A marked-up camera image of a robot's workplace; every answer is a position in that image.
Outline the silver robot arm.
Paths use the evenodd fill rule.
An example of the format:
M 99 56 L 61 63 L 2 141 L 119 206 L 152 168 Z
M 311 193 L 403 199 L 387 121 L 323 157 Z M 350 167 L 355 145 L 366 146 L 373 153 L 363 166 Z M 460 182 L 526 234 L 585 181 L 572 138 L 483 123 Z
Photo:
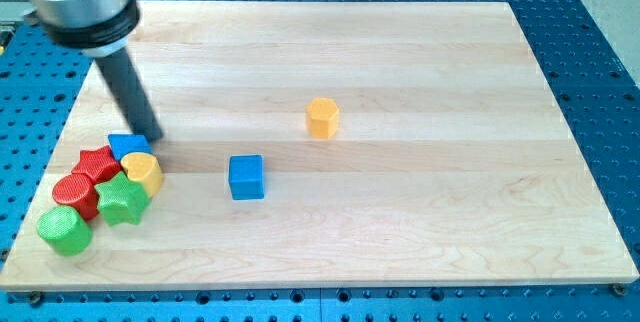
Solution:
M 137 0 L 29 0 L 51 40 L 102 58 L 123 49 L 140 20 Z

